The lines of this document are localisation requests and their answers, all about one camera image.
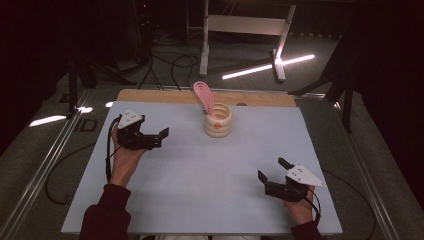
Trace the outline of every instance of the black curtain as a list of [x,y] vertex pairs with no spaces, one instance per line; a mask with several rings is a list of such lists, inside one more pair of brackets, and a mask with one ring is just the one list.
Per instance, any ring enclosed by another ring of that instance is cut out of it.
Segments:
[[355,89],[383,135],[417,200],[424,207],[424,4],[381,8],[358,61]]
[[66,73],[62,36],[51,1],[0,3],[0,154],[28,124]]

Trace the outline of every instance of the wrist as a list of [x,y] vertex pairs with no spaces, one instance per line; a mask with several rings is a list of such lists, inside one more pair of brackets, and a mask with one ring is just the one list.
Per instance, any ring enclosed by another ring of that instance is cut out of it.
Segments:
[[305,223],[312,222],[312,221],[313,221],[312,218],[304,218],[304,219],[296,219],[295,223],[296,223],[296,226],[298,226],[298,225],[303,225]]
[[128,173],[119,173],[117,171],[113,171],[109,183],[126,188],[130,182],[130,178],[131,175]]

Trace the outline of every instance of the aluminum rail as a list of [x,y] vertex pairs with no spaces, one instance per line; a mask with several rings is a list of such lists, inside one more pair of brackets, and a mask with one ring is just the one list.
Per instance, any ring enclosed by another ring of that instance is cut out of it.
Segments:
[[[334,108],[333,112],[335,115],[337,115],[337,119],[340,120],[340,109],[337,109],[337,108],[338,106]],[[345,129],[341,120],[338,121],[338,123],[340,124],[340,127]],[[370,205],[374,210],[374,213],[376,215],[377,221],[384,235],[384,238],[387,240],[400,239],[399,234],[396,230],[396,227],[394,226],[393,221],[384,204],[383,198],[381,197],[378,188],[375,186],[371,178],[371,175],[358,150],[355,140],[353,139],[351,134],[347,133],[346,131],[343,131],[343,132],[346,137],[346,140],[349,142],[348,146],[350,147],[350,150],[353,153],[353,160],[354,160],[353,164],[355,165],[355,168],[358,172],[359,180],[361,181],[364,191],[370,202]]]
[[[91,94],[91,89],[84,90],[82,96],[78,101],[78,107],[87,106]],[[2,226],[0,230],[0,239],[8,240],[14,238],[14,235],[17,233],[28,211],[30,210],[32,204],[37,198],[38,193],[43,187],[49,172],[55,165],[66,142],[72,134],[73,129],[78,123],[81,114],[82,111],[77,110],[72,116],[72,118],[69,119],[63,126],[62,130],[57,136],[55,142],[53,143],[43,162],[39,166],[36,173],[32,176],[31,180],[28,182],[13,211]]]

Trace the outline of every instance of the white plastic piece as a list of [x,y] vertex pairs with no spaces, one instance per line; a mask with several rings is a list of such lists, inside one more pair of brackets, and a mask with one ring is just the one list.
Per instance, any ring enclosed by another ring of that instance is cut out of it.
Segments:
[[128,127],[129,125],[142,120],[143,117],[131,109],[125,109],[124,114],[119,121],[118,128],[122,129]]
[[327,187],[327,185],[310,172],[306,167],[302,165],[297,165],[287,171],[287,177],[293,179],[298,183],[305,185],[317,186],[317,187]]
[[208,75],[209,45],[203,44],[202,57],[200,58],[199,75],[206,77]]
[[277,49],[273,50],[273,55],[274,55],[274,66],[275,66],[275,71],[277,73],[277,79],[280,82],[284,82],[286,81],[286,74],[284,73],[284,65],[283,65],[283,61],[281,60],[280,56],[281,52],[279,55],[277,55]]

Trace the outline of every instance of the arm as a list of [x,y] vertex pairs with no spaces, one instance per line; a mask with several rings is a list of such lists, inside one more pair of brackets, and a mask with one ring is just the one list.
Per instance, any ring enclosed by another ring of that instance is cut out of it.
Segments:
[[[313,201],[314,187],[311,186],[307,197]],[[299,202],[284,201],[284,206],[290,212],[296,226],[292,227],[292,233],[296,240],[322,240],[317,224],[312,218],[312,206],[305,200]]]
[[119,146],[117,134],[115,126],[112,131],[115,154],[111,179],[104,186],[98,204],[90,206],[84,214],[81,240],[128,239],[131,216],[125,208],[131,192],[126,187],[147,150],[132,151]]

